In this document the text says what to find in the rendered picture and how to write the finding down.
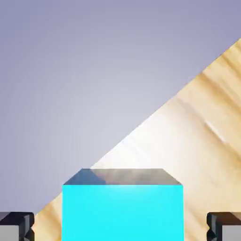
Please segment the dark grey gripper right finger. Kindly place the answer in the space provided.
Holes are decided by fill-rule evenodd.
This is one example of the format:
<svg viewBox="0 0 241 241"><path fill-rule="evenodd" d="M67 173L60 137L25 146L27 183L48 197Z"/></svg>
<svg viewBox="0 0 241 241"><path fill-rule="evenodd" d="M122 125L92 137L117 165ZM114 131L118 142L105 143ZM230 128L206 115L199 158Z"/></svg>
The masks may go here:
<svg viewBox="0 0 241 241"><path fill-rule="evenodd" d="M207 241L241 241L241 212L209 212Z"/></svg>

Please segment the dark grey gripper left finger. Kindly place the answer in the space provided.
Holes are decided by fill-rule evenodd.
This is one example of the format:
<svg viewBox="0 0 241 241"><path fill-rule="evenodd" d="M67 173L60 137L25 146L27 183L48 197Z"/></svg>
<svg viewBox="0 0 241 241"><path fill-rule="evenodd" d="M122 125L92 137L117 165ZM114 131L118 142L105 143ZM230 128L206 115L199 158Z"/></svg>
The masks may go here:
<svg viewBox="0 0 241 241"><path fill-rule="evenodd" d="M0 241L35 241L32 212L0 212Z"/></svg>

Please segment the small cyan cube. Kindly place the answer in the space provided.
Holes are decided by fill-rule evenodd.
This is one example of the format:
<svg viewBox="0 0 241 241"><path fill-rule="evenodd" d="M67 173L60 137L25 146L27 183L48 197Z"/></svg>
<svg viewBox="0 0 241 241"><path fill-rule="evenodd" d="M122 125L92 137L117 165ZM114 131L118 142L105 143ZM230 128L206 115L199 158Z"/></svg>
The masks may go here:
<svg viewBox="0 0 241 241"><path fill-rule="evenodd" d="M62 241L184 241L183 186L163 169L81 169L62 194Z"/></svg>

